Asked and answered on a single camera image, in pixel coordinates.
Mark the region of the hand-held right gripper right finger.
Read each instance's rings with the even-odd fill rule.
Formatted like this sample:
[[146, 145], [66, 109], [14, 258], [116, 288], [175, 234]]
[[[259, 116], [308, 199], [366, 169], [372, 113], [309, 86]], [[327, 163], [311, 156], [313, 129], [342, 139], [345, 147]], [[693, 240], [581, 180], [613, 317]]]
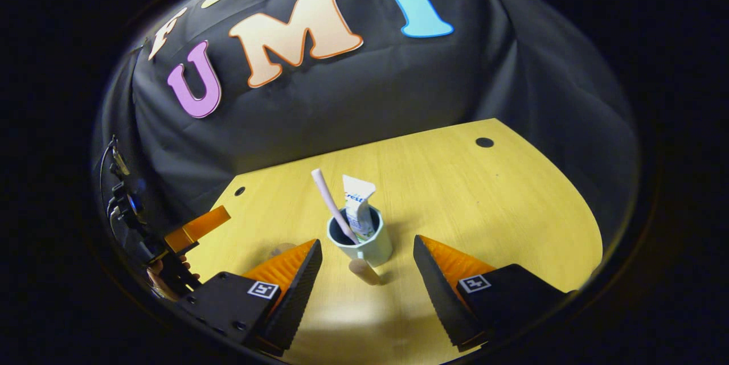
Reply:
[[458, 351], [515, 336], [571, 292], [563, 292], [519, 264], [495, 268], [416, 235], [412, 256], [431, 303]]

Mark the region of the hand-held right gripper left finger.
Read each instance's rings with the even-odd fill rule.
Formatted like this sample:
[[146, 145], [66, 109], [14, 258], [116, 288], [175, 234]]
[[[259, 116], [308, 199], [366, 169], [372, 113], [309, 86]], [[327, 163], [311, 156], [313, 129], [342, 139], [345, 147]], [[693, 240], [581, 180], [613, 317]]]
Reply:
[[283, 354], [301, 324], [322, 262], [312, 239], [243, 275], [219, 272], [177, 301], [208, 330], [265, 354]]

